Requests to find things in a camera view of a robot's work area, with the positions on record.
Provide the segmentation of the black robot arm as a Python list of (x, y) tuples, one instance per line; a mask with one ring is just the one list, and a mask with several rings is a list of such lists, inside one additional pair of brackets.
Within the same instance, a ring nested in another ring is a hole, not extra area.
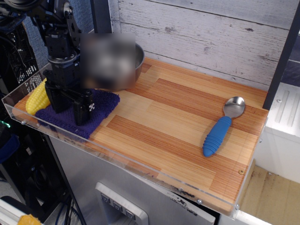
[(45, 91), (56, 113), (73, 106), (75, 123), (81, 126), (94, 109), (92, 92), (80, 87), (80, 34), (68, 0), (2, 0), (0, 15), (7, 18), (2, 32), (11, 32), (26, 17), (37, 26), (47, 47), (52, 68), (43, 72)]

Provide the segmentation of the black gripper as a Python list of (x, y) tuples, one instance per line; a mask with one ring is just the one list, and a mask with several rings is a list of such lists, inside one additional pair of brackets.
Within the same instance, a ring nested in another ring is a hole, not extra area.
[(92, 91), (80, 87), (80, 65), (78, 61), (68, 64), (52, 63), (43, 72), (47, 81), (45, 91), (56, 113), (69, 109), (73, 102), (75, 123), (83, 125), (95, 109)]

